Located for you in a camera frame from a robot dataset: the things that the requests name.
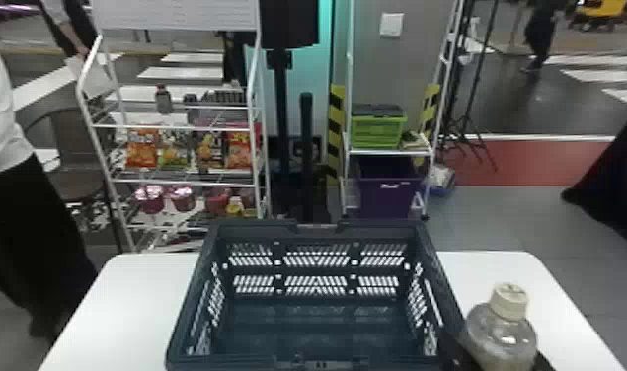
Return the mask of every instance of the yellow and black striped tape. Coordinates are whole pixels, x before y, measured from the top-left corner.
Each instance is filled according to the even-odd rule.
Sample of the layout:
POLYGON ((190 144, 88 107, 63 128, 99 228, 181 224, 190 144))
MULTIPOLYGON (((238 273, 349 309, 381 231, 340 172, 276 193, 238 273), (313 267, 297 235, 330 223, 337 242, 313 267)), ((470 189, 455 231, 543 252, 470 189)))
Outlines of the yellow and black striped tape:
POLYGON ((332 85, 329 95, 329 116, 327 132, 327 186, 339 183, 339 174, 343 171, 343 135, 346 114, 343 99, 346 87, 332 85))
MULTIPOLYGON (((422 102, 422 112, 419 115, 420 132, 424 134, 431 145, 433 140, 433 130, 435 129, 435 114, 437 113, 439 90, 439 84, 429 84, 426 86, 424 101, 422 102)), ((415 169, 422 166, 425 162, 426 157, 417 157, 413 159, 415 169)))

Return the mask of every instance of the snack bag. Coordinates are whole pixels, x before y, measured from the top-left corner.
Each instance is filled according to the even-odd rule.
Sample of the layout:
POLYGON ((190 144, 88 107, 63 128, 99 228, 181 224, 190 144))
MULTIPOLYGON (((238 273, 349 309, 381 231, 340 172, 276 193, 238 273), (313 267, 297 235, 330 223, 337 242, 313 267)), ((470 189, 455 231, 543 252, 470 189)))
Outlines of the snack bag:
POLYGON ((131 129, 128 132, 126 166, 128 168, 156 168, 156 145, 159 130, 131 129))
POLYGON ((164 169, 182 169, 189 166, 191 156, 188 132, 164 130, 161 133, 162 149, 159 150, 159 167, 164 169))
POLYGON ((200 140, 196 147, 196 162, 199 170, 206 172, 210 168, 223 168, 223 133, 205 132, 198 134, 200 140))
POLYGON ((251 143, 248 132, 228 132, 227 169, 251 168, 251 143))

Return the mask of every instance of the green crate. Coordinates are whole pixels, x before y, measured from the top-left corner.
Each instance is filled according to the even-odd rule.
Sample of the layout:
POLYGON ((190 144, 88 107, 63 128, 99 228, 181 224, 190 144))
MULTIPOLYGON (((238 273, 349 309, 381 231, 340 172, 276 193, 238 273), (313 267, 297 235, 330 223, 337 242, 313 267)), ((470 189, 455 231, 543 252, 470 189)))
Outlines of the green crate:
POLYGON ((396 105, 353 105, 350 141, 353 148, 396 149, 408 121, 396 105))

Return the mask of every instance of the bottle cap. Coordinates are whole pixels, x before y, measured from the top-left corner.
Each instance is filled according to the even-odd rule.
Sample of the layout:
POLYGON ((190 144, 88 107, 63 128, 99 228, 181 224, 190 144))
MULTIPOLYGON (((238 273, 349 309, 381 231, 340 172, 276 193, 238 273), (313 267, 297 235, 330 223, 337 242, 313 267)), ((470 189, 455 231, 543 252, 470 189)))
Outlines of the bottle cap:
POLYGON ((527 293, 512 283, 500 283, 493 289, 488 305, 498 316, 511 321, 525 318, 528 303, 527 293))

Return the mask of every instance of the plastic bottle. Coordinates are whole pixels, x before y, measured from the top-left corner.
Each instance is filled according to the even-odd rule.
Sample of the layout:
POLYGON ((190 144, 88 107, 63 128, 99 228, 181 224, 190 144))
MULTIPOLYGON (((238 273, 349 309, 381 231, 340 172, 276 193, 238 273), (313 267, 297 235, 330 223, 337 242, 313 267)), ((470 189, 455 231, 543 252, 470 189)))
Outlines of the plastic bottle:
POLYGON ((527 294, 517 285, 495 286, 488 303, 474 307, 460 342, 484 371, 530 371, 536 333, 525 318, 527 294))
POLYGON ((165 84, 156 84, 156 94, 154 94, 156 101, 156 111, 161 114, 169 114, 174 111, 173 98, 170 96, 170 92, 166 89, 165 84))

